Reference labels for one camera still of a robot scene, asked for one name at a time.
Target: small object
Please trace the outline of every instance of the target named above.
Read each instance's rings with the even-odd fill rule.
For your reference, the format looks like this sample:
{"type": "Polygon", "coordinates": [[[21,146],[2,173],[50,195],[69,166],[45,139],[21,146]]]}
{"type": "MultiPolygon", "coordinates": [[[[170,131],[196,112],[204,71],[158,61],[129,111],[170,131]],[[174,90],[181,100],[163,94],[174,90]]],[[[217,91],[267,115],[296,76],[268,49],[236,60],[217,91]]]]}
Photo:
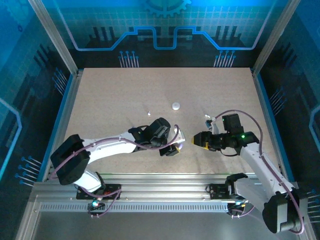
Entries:
{"type": "Polygon", "coordinates": [[[318,208],[318,210],[315,210],[315,211],[308,211],[308,214],[319,213],[319,212],[320,212],[320,208],[318,208]]]}
{"type": "Polygon", "coordinates": [[[180,153],[180,149],[176,145],[172,144],[170,146],[167,146],[165,148],[160,149],[159,152],[160,152],[161,157],[162,156],[174,156],[174,155],[180,153]]]}
{"type": "Polygon", "coordinates": [[[18,169],[19,169],[19,170],[23,169],[23,170],[25,170],[25,171],[27,171],[27,172],[29,172],[29,173],[32,173],[32,174],[34,174],[34,175],[38,175],[38,173],[35,173],[35,172],[33,172],[33,171],[30,171],[30,170],[22,167],[21,165],[18,166],[18,169]]]}
{"type": "Polygon", "coordinates": [[[32,182],[32,183],[34,183],[35,181],[32,181],[32,180],[30,180],[30,179],[28,179],[28,178],[25,178],[25,177],[23,177],[23,176],[20,176],[18,173],[16,173],[15,175],[14,175],[14,177],[17,179],[17,178],[21,178],[21,179],[23,179],[23,180],[27,180],[27,181],[30,181],[30,182],[32,182]]]}
{"type": "Polygon", "coordinates": [[[38,169],[36,169],[36,168],[34,168],[34,167],[30,166],[30,165],[29,165],[29,163],[26,163],[26,164],[25,164],[25,167],[26,167],[26,168],[33,169],[33,170],[35,170],[35,171],[39,172],[39,170],[38,170],[38,169]]]}
{"type": "Polygon", "coordinates": [[[309,201],[309,202],[308,202],[308,204],[314,204],[314,203],[319,204],[319,203],[320,203],[319,198],[317,198],[317,199],[314,200],[314,201],[309,201]]]}
{"type": "Polygon", "coordinates": [[[41,162],[39,162],[39,161],[35,160],[32,156],[28,156],[28,159],[29,159],[29,160],[33,160],[34,162],[36,162],[36,163],[38,163],[38,164],[42,165],[42,163],[41,163],[41,162]]]}
{"type": "Polygon", "coordinates": [[[21,185],[22,185],[22,184],[24,184],[24,185],[27,185],[27,186],[33,187],[33,185],[32,185],[32,184],[26,183],[26,182],[24,182],[23,180],[20,180],[20,181],[19,181],[19,183],[20,183],[21,185]]]}
{"type": "Polygon", "coordinates": [[[175,110],[175,111],[179,110],[180,109],[180,103],[178,103],[178,102],[172,103],[172,109],[175,110]]]}
{"type": "Polygon", "coordinates": [[[315,196],[309,196],[308,199],[316,198],[316,197],[319,197],[319,196],[320,196],[320,194],[315,195],[315,196]]]}
{"type": "Polygon", "coordinates": [[[33,165],[33,166],[35,166],[35,167],[38,167],[38,168],[40,168],[40,167],[41,167],[41,166],[39,166],[39,165],[37,165],[37,164],[35,164],[35,163],[33,163],[33,162],[31,162],[31,161],[27,160],[24,156],[21,158],[21,161],[22,161],[22,162],[27,162],[27,163],[29,163],[29,164],[31,164],[31,165],[33,165]]]}
{"type": "Polygon", "coordinates": [[[313,209],[313,208],[320,208],[320,205],[308,206],[308,209],[313,209]]]}
{"type": "Polygon", "coordinates": [[[312,189],[312,191],[309,191],[309,192],[307,192],[306,194],[316,194],[317,192],[316,192],[316,190],[315,189],[312,189]]]}
{"type": "Polygon", "coordinates": [[[32,175],[30,175],[30,174],[28,174],[26,171],[24,171],[23,173],[22,173],[22,176],[27,176],[27,177],[29,177],[29,178],[32,178],[32,179],[35,179],[35,180],[37,180],[37,178],[35,177],[35,176],[32,176],[32,175]]]}
{"type": "Polygon", "coordinates": [[[99,206],[99,201],[98,200],[93,200],[92,201],[92,207],[96,208],[99,206]]]}

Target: work surface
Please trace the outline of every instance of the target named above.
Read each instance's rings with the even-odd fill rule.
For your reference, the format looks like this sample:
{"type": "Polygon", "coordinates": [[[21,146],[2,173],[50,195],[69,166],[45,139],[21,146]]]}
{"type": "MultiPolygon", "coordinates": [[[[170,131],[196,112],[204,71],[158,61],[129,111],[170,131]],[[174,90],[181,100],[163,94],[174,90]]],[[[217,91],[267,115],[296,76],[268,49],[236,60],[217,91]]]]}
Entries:
{"type": "MultiPolygon", "coordinates": [[[[226,157],[191,144],[195,134],[207,131],[205,114],[216,116],[229,109],[246,111],[260,123],[263,150],[276,163],[249,68],[85,68],[65,138],[72,134],[83,139],[111,137],[163,117],[184,132],[186,142],[180,154],[160,157],[157,150],[118,154],[93,162],[90,169],[99,173],[251,173],[239,156],[226,157]],[[178,111],[171,107],[174,102],[181,105],[178,111]]],[[[239,116],[244,130],[259,138],[255,123],[239,116]]],[[[224,132],[221,119],[217,125],[224,132]]]]}

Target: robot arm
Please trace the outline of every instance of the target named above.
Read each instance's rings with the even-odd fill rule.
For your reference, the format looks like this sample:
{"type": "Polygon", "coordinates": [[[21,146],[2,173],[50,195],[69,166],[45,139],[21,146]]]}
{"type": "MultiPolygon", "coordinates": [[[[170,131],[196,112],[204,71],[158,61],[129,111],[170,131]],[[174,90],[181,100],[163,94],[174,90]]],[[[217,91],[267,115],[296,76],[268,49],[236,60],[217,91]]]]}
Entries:
{"type": "MultiPolygon", "coordinates": [[[[129,154],[145,150],[137,146],[158,148],[167,145],[168,137],[176,134],[171,131],[171,126],[164,118],[155,120],[151,125],[133,127],[128,131],[109,137],[108,141],[101,139],[81,139],[78,134],[71,135],[50,157],[54,168],[57,168],[67,157],[84,146],[91,147],[81,151],[70,159],[57,171],[61,185],[76,184],[89,192],[97,193],[104,182],[97,172],[87,169],[92,162],[117,154],[129,154]]],[[[175,141],[159,150],[161,156],[173,156],[179,153],[177,144],[185,141],[183,133],[179,130],[175,141]]]]}
{"type": "MultiPolygon", "coordinates": [[[[263,158],[266,163],[263,161],[258,138],[252,132],[244,132],[238,114],[225,115],[222,120],[227,133],[213,134],[211,131],[203,131],[194,136],[193,143],[214,152],[225,148],[235,149],[236,153],[250,165],[262,185],[255,185],[244,173],[234,174],[228,176],[225,182],[224,191],[227,192],[227,196],[249,201],[262,212],[266,226],[273,233],[291,230],[295,227],[300,228],[297,210],[283,185],[294,196],[303,216],[307,215],[307,194],[300,189],[295,189],[265,153],[263,153],[263,158]]],[[[218,188],[213,186],[214,184],[211,185],[210,190],[214,193],[218,188]]]]}

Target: wire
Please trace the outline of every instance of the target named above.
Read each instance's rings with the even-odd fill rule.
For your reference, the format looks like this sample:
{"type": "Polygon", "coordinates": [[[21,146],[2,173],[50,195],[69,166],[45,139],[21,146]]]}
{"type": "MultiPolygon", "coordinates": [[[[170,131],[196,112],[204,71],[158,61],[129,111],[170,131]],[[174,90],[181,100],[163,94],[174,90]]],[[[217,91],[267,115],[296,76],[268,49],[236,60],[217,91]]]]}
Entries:
{"type": "Polygon", "coordinates": [[[245,213],[245,210],[241,211],[241,210],[239,210],[239,209],[232,209],[231,211],[235,211],[235,212],[241,213],[241,215],[239,215],[239,218],[242,218],[242,217],[247,216],[248,214],[250,214],[254,209],[255,209],[255,206],[253,206],[253,207],[252,207],[249,211],[247,211],[246,213],[245,213]]]}
{"type": "MultiPolygon", "coordinates": [[[[87,191],[86,189],[84,189],[84,188],[82,188],[82,189],[83,189],[83,191],[85,191],[87,194],[89,194],[89,195],[91,195],[91,196],[92,196],[92,195],[95,195],[95,194],[92,194],[91,192],[88,192],[88,191],[87,191]]],[[[103,215],[105,215],[105,214],[111,209],[111,207],[114,205],[116,199],[119,197],[120,193],[121,193],[121,189],[118,189],[118,190],[115,190],[115,191],[113,191],[113,192],[111,192],[111,193],[108,193],[108,194],[106,194],[106,195],[100,195],[100,196],[108,197],[108,196],[111,196],[111,195],[116,194],[115,198],[113,199],[113,201],[111,202],[111,204],[109,205],[109,207],[108,207],[103,213],[97,213],[97,214],[95,215],[95,214],[93,214],[90,210],[88,211],[88,213],[89,213],[92,217],[96,217],[96,218],[102,217],[103,215]]]]}
{"type": "MultiPolygon", "coordinates": [[[[87,146],[84,146],[82,147],[81,149],[75,151],[73,154],[71,154],[70,156],[68,156],[62,163],[59,164],[59,166],[57,166],[55,168],[55,170],[50,174],[49,176],[49,180],[51,180],[52,178],[54,178],[54,175],[57,174],[57,171],[59,171],[68,161],[70,161],[72,158],[74,158],[75,156],[77,156],[80,152],[84,151],[84,150],[87,150],[97,144],[101,144],[101,143],[105,143],[105,142],[109,142],[109,141],[116,141],[116,140],[119,140],[120,141],[125,141],[127,143],[131,143],[131,144],[134,144],[136,146],[138,146],[139,148],[142,148],[142,149],[146,149],[146,150],[160,150],[160,149],[164,149],[168,146],[170,146],[171,144],[174,143],[174,141],[177,139],[178,135],[179,135],[179,126],[178,125],[174,125],[175,128],[176,128],[176,134],[175,136],[173,137],[173,139],[168,142],[167,144],[163,145],[163,146],[159,146],[159,147],[148,147],[148,146],[144,146],[144,145],[141,145],[141,144],[138,144],[134,141],[131,141],[129,139],[126,139],[126,138],[121,138],[121,137],[108,137],[108,138],[104,138],[104,139],[101,139],[101,140],[98,140],[98,141],[95,141],[87,146]]],[[[110,204],[110,206],[107,208],[107,210],[99,215],[97,215],[97,217],[100,217],[100,216],[103,216],[104,214],[106,214],[108,212],[108,210],[112,207],[112,205],[114,204],[114,202],[116,201],[116,199],[118,198],[120,192],[121,192],[121,189],[118,189],[116,191],[113,191],[111,193],[108,193],[108,194],[105,194],[105,195],[96,195],[96,194],[93,194],[91,192],[89,192],[87,189],[81,187],[81,189],[88,195],[92,196],[92,197],[95,197],[95,198],[105,198],[105,197],[109,197],[109,196],[112,196],[114,194],[117,193],[116,197],[114,198],[113,202],[110,204]]]]}
{"type": "Polygon", "coordinates": [[[300,235],[304,232],[305,230],[305,224],[304,224],[304,219],[302,217],[302,213],[300,211],[300,208],[298,206],[298,203],[297,201],[295,200],[295,197],[293,196],[293,194],[291,193],[290,189],[283,183],[283,181],[281,180],[281,178],[277,175],[277,173],[273,170],[273,168],[270,166],[270,164],[267,162],[267,160],[265,159],[265,156],[263,155],[263,152],[262,152],[262,141],[264,139],[264,134],[263,134],[263,131],[262,131],[262,128],[261,126],[259,125],[259,123],[257,122],[257,120],[251,116],[250,114],[246,113],[245,111],[241,111],[241,110],[236,110],[236,109],[232,109],[232,110],[227,110],[227,111],[224,111],[222,113],[220,113],[219,115],[217,115],[215,117],[215,119],[218,119],[219,117],[221,117],[222,115],[226,114],[226,113],[230,113],[230,112],[239,112],[239,113],[242,113],[246,116],[248,116],[249,118],[251,118],[254,123],[256,124],[256,126],[258,127],[259,129],[259,132],[260,132],[260,141],[259,141],[259,155],[263,161],[263,163],[266,165],[266,167],[270,170],[270,172],[272,173],[272,175],[277,179],[277,181],[279,182],[279,184],[286,190],[286,192],[288,193],[288,195],[290,196],[291,200],[292,200],[292,203],[296,209],[296,212],[298,214],[298,217],[299,217],[299,221],[300,221],[300,230],[299,231],[295,231],[295,230],[292,230],[290,229],[289,231],[294,233],[294,234],[297,234],[297,235],[300,235]]]}
{"type": "Polygon", "coordinates": [[[136,145],[137,147],[139,148],[142,148],[142,149],[146,149],[146,150],[160,150],[160,149],[164,149],[168,146],[170,146],[171,144],[174,143],[174,141],[177,139],[178,135],[179,135],[179,126],[178,125],[174,125],[175,128],[176,128],[176,134],[175,136],[173,137],[173,139],[168,142],[167,144],[163,145],[163,146],[158,146],[158,147],[148,147],[148,146],[144,146],[144,145],[141,145],[139,143],[136,143],[134,141],[131,141],[129,139],[126,139],[126,138],[121,138],[120,137],[108,137],[108,138],[104,138],[104,139],[101,139],[101,140],[98,140],[98,141],[95,141],[87,146],[84,146],[82,148],[80,148],[79,150],[75,151],[73,154],[71,154],[70,156],[68,156],[62,163],[59,164],[59,166],[57,166],[55,168],[55,170],[51,173],[51,175],[49,176],[49,180],[51,180],[53,178],[53,176],[68,162],[70,161],[72,158],[74,158],[75,156],[77,156],[80,152],[84,151],[84,150],[87,150],[97,144],[101,144],[101,143],[105,143],[105,142],[110,142],[110,141],[125,141],[127,143],[130,143],[130,144],[134,144],[136,145]]]}
{"type": "Polygon", "coordinates": [[[235,154],[230,154],[230,155],[224,154],[221,149],[220,149],[220,153],[221,153],[223,156],[226,156],[226,157],[235,157],[235,156],[238,156],[237,153],[235,153],[235,154]]]}

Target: white ball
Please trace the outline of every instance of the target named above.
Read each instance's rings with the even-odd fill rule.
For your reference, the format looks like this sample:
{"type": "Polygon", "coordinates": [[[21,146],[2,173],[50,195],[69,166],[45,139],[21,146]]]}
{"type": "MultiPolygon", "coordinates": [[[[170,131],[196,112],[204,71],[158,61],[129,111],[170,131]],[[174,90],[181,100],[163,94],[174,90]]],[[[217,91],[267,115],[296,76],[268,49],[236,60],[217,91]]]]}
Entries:
{"type": "Polygon", "coordinates": [[[172,109],[173,110],[179,110],[180,109],[180,103],[178,103],[178,102],[172,103],[172,109]]]}

